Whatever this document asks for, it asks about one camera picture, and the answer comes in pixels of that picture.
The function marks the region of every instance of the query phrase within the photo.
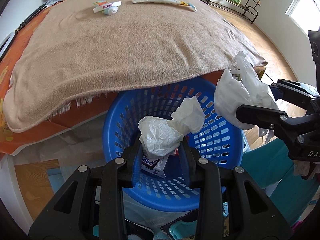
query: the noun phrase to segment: orange fabric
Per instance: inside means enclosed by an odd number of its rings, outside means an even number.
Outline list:
[[[51,7],[44,9],[34,17],[16,35],[10,49],[0,62],[0,160],[3,154],[17,154],[23,145],[36,143],[50,136],[58,134],[74,125],[84,122],[109,109],[117,93],[108,93],[107,96],[94,98],[92,103],[76,107],[76,102],[71,103],[71,109],[64,114],[57,115],[50,120],[44,121],[36,127],[22,133],[13,133],[7,126],[3,114],[3,99],[9,89],[9,81],[16,62],[20,59],[23,50],[26,48],[31,36],[48,14]],[[223,71],[216,71],[203,77],[217,84]]]

